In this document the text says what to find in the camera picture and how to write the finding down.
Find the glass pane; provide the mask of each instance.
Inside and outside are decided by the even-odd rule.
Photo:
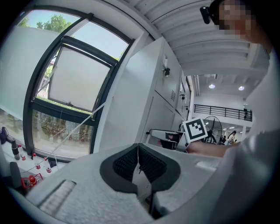
[[[22,130],[22,120],[15,118],[11,114],[0,109],[0,129],[6,127],[9,136],[24,143],[23,130]]]
[[[110,68],[68,48],[61,50],[49,84],[49,99],[92,111]]]
[[[35,148],[52,152],[78,125],[33,110],[32,131]],[[71,158],[88,155],[92,131],[92,126],[82,125],[55,151],[55,154]]]
[[[127,43],[121,38],[93,22],[82,26],[72,37],[98,48],[117,60],[127,47]]]
[[[71,109],[71,110],[78,111],[78,112],[81,112],[81,113],[90,114],[91,112],[88,112],[88,111],[85,111],[85,110],[80,110],[80,109],[77,109],[77,108],[74,108],[74,107],[71,107],[71,106],[63,105],[61,103],[54,102],[54,101],[48,99],[49,78],[50,78],[50,76],[52,74],[52,71],[53,71],[53,65],[54,65],[54,62],[56,60],[56,56],[51,60],[50,64],[48,65],[48,67],[47,67],[47,69],[44,73],[44,77],[42,78],[41,83],[40,83],[40,85],[38,87],[38,90],[37,90],[36,98],[47,101],[49,103],[52,103],[52,104],[55,104],[55,105],[58,105],[58,106],[61,106],[61,107],[64,107],[64,108],[67,108],[67,109]]]
[[[49,10],[34,10],[29,13],[18,26],[39,28],[61,33],[78,19],[79,17],[66,13]]]

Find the tree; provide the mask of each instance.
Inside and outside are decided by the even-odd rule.
[[[53,15],[51,17],[51,20],[47,21],[44,24],[42,22],[38,22],[37,28],[61,33],[71,24],[71,22],[67,22],[66,19],[63,18],[63,15]]]
[[[30,27],[27,23],[29,21],[29,18],[28,17],[25,17],[20,23],[18,26],[24,26],[24,27]]]
[[[36,23],[36,25],[37,25],[37,28],[39,28],[39,29],[43,29],[44,28],[44,25],[43,25],[42,22],[38,22],[38,23]]]
[[[116,59],[117,61],[119,61],[119,59],[121,58],[123,56],[123,52],[121,52],[121,55],[120,55],[120,57],[118,57],[118,58],[115,58],[115,57],[113,57],[114,59]]]
[[[45,71],[45,77],[48,78],[49,75],[52,73],[53,70],[53,65],[51,65],[50,67],[48,67]]]

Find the hand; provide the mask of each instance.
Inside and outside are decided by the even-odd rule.
[[[186,151],[191,154],[205,154],[206,145],[201,140],[191,142]]]

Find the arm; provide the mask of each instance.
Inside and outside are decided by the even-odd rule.
[[[230,147],[232,147],[232,145],[213,145],[203,143],[202,141],[196,141],[189,144],[187,152],[205,156],[223,157],[226,150]]]

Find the cord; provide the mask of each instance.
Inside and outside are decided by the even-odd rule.
[[[79,124],[77,127],[75,127],[75,128],[70,132],[70,134],[69,134],[57,147],[55,147],[54,150],[53,150],[46,158],[48,158],[50,155],[52,155],[52,154],[59,148],[59,146],[61,146],[64,142],[66,142],[66,140],[69,138],[69,136],[70,136],[75,130],[77,130],[81,125],[83,125],[87,120],[89,120],[90,117],[92,117],[98,110],[100,110],[100,109],[105,105],[105,103],[103,103],[100,107],[98,107],[95,111],[93,111],[81,124]],[[23,172],[21,172],[21,173],[28,172],[28,171],[32,170],[33,168],[35,168],[35,167],[36,167],[36,166],[32,167],[32,168],[29,169],[29,170],[23,171]]]

